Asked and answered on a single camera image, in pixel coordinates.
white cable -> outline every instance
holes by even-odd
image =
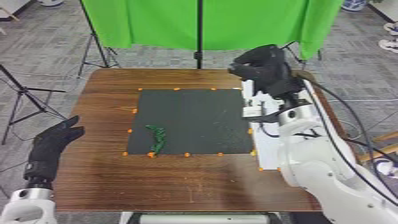
[[[388,100],[345,100],[345,102],[396,102],[398,99],[388,99]]]
[[[348,124],[348,125],[354,127],[356,132],[357,132],[357,136],[352,137],[352,138],[348,137],[348,139],[350,139],[350,140],[357,140],[357,139],[363,137],[363,133],[361,133],[359,127],[357,127],[356,124],[352,124],[348,121],[340,120],[340,123]]]

wooden table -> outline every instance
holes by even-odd
[[[55,182],[61,211],[318,211],[277,171],[258,170],[249,154],[123,156],[132,110],[144,89],[231,89],[226,70],[101,69],[94,72],[73,114],[85,136],[62,155]],[[318,95],[329,116],[336,116]]]

orange tape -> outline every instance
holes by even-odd
[[[149,152],[146,155],[151,159],[155,158],[155,152]]]

metal pole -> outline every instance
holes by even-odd
[[[197,69],[203,69],[203,1],[197,0],[197,52],[194,54]]]
[[[93,23],[91,23],[91,18],[89,18],[89,14],[87,14],[87,10],[85,10],[85,7],[84,7],[84,1],[82,0],[80,0],[80,5],[82,5],[82,9],[84,9],[84,15],[85,15],[89,27],[91,27],[91,35],[94,37],[98,51],[100,51],[100,55],[101,55],[101,59],[103,59],[103,65],[105,65],[105,68],[110,68],[109,62],[107,62],[107,59],[105,59],[103,48],[101,48],[101,44],[100,44],[100,40],[98,40],[96,30],[94,30],[94,26],[93,26]]]
[[[18,112],[16,109],[18,109],[18,105],[20,105],[20,99],[22,99],[22,92],[18,92],[14,108],[13,108],[13,112],[11,112],[11,115],[9,115],[9,123],[7,123],[6,131],[4,131],[2,145],[6,145],[6,140],[7,140],[7,136],[9,136],[9,128],[11,128],[13,120],[14,120],[14,117],[16,117],[16,112]]]

green backdrop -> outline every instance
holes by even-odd
[[[300,42],[302,59],[322,48],[343,0],[205,0],[205,50]],[[107,47],[196,49],[197,0],[84,0]]]

